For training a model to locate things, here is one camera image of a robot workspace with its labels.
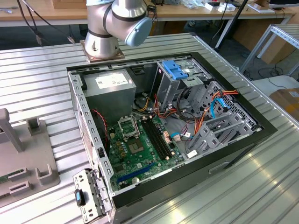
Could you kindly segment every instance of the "wooden desk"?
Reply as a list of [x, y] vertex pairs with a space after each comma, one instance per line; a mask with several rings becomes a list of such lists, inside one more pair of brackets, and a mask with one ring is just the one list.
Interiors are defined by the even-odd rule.
[[[42, 17], [47, 19], [53, 24], [65, 25], [65, 24], [84, 24], [87, 23], [87, 11], [86, 9], [54, 9], [51, 0], [28, 0], [27, 1]], [[30, 16], [23, 2], [23, 11], [26, 19], [30, 20]], [[0, 0], [1, 7], [17, 6], [15, 1]], [[0, 26], [25, 26], [25, 22], [21, 17], [19, 9], [12, 10], [12, 14], [8, 14], [0, 11]], [[226, 12], [224, 19], [231, 20], [235, 16], [237, 11]], [[257, 18], [287, 18], [292, 17], [295, 13], [286, 9], [285, 13], [278, 11], [275, 14], [260, 14], [253, 9], [242, 12], [240, 19], [257, 19]], [[218, 20], [221, 18], [222, 13], [218, 11], [209, 11], [204, 7], [197, 9], [189, 9], [183, 5], [171, 6], [163, 5], [157, 6], [157, 15], [159, 21], [188, 21], [188, 20]], [[37, 19], [38, 25], [45, 25], [44, 22], [34, 15], [34, 19]]]

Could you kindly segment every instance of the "green circuit board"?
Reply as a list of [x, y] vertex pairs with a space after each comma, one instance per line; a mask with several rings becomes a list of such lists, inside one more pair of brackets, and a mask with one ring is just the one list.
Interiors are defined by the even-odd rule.
[[6, 175], [3, 175], [3, 176], [0, 176], [0, 183], [5, 183], [7, 181], [9, 181], [8, 177], [9, 176], [12, 176], [12, 175], [15, 175], [15, 174], [18, 174], [20, 172], [23, 172], [24, 170], [23, 169], [19, 169], [19, 170], [16, 170], [10, 174], [6, 174]]
[[[158, 117], [154, 117], [152, 122], [161, 128], [160, 131], [166, 131], [166, 128]], [[140, 132], [139, 138], [133, 137], [127, 142], [123, 140], [121, 129], [118, 125], [108, 127], [108, 133], [110, 134], [111, 140], [109, 160], [114, 170], [114, 175], [110, 179], [113, 191], [129, 186], [132, 184], [132, 178], [134, 177], [139, 178], [141, 181], [150, 176], [161, 173], [164, 170], [172, 168], [184, 161], [184, 158], [180, 154], [175, 142], [171, 142], [172, 147], [167, 144], [167, 147], [169, 147], [169, 150], [174, 152], [174, 155], [168, 160], [161, 160], [141, 125], [141, 121], [138, 120], [136, 124]], [[147, 172], [132, 176], [122, 182], [119, 181], [119, 178], [125, 175], [148, 167], [150, 168]]]

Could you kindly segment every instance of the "black pole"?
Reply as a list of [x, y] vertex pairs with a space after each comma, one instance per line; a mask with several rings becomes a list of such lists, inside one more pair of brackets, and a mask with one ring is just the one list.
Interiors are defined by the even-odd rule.
[[230, 24], [230, 26], [229, 26], [229, 28], [228, 28], [228, 30], [227, 30], [225, 36], [223, 37], [223, 39], [222, 39], [222, 41], [220, 42], [219, 46], [218, 46], [217, 48], [215, 48], [215, 51], [216, 51], [216, 52], [219, 53], [220, 48], [221, 48], [222, 45], [223, 45], [223, 42], [225, 41], [225, 39], [226, 39], [228, 33], [230, 32], [231, 28], [232, 28], [232, 27], [235, 25], [235, 23], [237, 22], [237, 20], [238, 20], [240, 14], [241, 14], [241, 12], [243, 11], [245, 5], [247, 4], [247, 2], [248, 2], [248, 0], [244, 0], [243, 3], [241, 4], [241, 6], [239, 7], [239, 10], [238, 10], [237, 14], [235, 15], [235, 17], [234, 17], [232, 23]]

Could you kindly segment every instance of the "ram slot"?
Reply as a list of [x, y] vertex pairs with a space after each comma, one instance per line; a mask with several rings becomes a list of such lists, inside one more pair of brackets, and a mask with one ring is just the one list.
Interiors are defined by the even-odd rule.
[[156, 126], [151, 120], [142, 121], [141, 122], [149, 140], [153, 144], [155, 150], [157, 151], [161, 160], [165, 160], [170, 158], [171, 151], [167, 147], [164, 139], [161, 137], [160, 133], [158, 132]]

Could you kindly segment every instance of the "metal shelf frame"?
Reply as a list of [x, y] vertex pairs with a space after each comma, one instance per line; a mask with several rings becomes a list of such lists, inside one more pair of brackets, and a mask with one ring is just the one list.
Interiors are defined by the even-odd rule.
[[[264, 44], [264, 42], [267, 40], [268, 36], [273, 33], [273, 35], [270, 37], [268, 42], [265, 44], [261, 52], [258, 54], [257, 58], [261, 58], [266, 50], [270, 47], [272, 42], [274, 41], [276, 36], [281, 37], [297, 49], [299, 49], [299, 25], [297, 24], [289, 24], [289, 25], [269, 25], [267, 28], [266, 32], [263, 34], [261, 39], [258, 41], [256, 46], [253, 48], [251, 54], [247, 57], [246, 61], [240, 68], [240, 72], [243, 73], [250, 61], [255, 57], [257, 51], [261, 48], [261, 46]], [[289, 73], [287, 74], [288, 76], [292, 75], [292, 73], [299, 67], [299, 63], [295, 65], [294, 68], [292, 68]]]

